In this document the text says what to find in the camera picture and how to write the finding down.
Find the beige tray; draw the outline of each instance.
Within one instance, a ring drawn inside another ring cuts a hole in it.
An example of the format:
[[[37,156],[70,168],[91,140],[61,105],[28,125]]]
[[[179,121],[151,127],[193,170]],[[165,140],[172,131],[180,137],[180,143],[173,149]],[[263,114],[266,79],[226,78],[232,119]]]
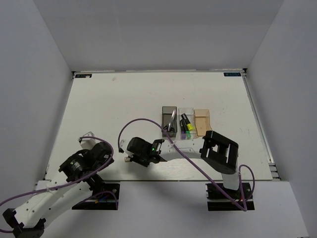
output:
[[[206,131],[212,130],[208,109],[195,109],[195,124],[198,136],[205,136]]]

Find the metal frame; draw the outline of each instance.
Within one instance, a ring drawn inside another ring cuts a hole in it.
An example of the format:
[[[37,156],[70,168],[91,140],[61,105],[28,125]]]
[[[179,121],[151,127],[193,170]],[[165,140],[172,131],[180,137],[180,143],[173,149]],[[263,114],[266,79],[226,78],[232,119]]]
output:
[[[256,108],[256,106],[253,103],[252,95],[251,95],[250,90],[249,90],[249,86],[248,86],[248,82],[247,82],[247,74],[246,73],[242,73],[241,75],[242,75],[242,79],[243,79],[244,85],[245,85],[246,90],[247,90],[247,94],[248,94],[250,105],[251,105],[251,108],[252,108],[252,111],[253,111],[254,118],[255,118],[255,120],[257,122],[257,126],[258,126],[258,129],[259,129],[259,132],[260,132],[260,136],[261,136],[261,139],[262,139],[263,147],[265,148],[265,150],[266,150],[266,152],[267,152],[267,154],[269,156],[269,161],[268,162],[269,163],[274,163],[272,152],[271,152],[271,149],[269,147],[269,143],[267,141],[267,137],[266,137],[266,134],[265,134],[264,129],[263,129],[263,124],[261,122],[261,119],[258,116],[257,108]]]
[[[241,68],[237,69],[207,69],[207,70],[196,70],[196,69],[187,69],[187,70],[124,70],[124,71],[115,71],[115,70],[101,70],[101,71],[79,71],[74,72],[74,74],[81,74],[81,73],[171,73],[171,72],[197,72],[197,73],[204,73],[204,72],[210,72],[210,73],[223,73],[223,72],[239,72],[244,73],[244,70]]]

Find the yellow marker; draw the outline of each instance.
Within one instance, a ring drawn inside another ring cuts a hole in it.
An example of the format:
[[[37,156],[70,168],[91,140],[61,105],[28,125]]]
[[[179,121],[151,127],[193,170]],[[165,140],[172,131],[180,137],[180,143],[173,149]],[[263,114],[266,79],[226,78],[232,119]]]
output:
[[[184,121],[185,121],[185,123],[186,123],[186,125],[187,125],[188,130],[189,130],[189,131],[194,130],[194,127],[193,127],[193,125],[190,123],[190,121],[188,120],[186,114],[184,113],[184,114],[182,114],[181,116],[182,116],[182,118],[184,119]]]

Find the clear plastic tray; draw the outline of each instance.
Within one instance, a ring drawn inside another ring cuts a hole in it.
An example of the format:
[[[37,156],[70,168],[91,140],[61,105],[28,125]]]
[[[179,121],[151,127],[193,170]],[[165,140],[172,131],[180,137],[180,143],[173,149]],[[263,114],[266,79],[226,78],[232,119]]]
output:
[[[188,120],[190,121],[191,125],[194,127],[193,130],[189,131],[190,132],[190,137],[189,136],[182,136],[181,132],[180,134],[180,139],[181,140],[191,140],[191,139],[196,139],[197,137],[197,131],[196,131],[196,125],[195,125],[195,113],[194,113],[194,108],[178,108],[178,126],[180,128],[179,121],[182,119],[182,114],[186,114]]]

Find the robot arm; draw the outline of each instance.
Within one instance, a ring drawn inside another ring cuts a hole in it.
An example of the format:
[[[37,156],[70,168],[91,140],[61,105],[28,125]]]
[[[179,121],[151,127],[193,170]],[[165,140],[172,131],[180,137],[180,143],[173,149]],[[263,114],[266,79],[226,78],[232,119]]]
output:
[[[239,189],[237,172],[238,144],[215,131],[207,131],[201,138],[177,141],[176,146],[188,158],[202,159],[221,173],[223,186],[227,189]],[[127,162],[136,162],[147,167],[151,162],[167,162],[181,158],[171,143],[163,139],[149,143],[134,137],[131,141],[122,140],[120,148],[128,155]]]
[[[84,136],[94,136],[91,132]],[[59,168],[58,173],[47,183],[47,188],[76,181],[85,175],[111,164],[112,149],[94,139],[80,141],[83,150],[70,156]],[[7,209],[3,216],[13,228],[16,238],[39,238],[59,215],[90,195],[105,191],[104,181],[95,174],[84,181],[59,189],[35,194],[16,209]]]

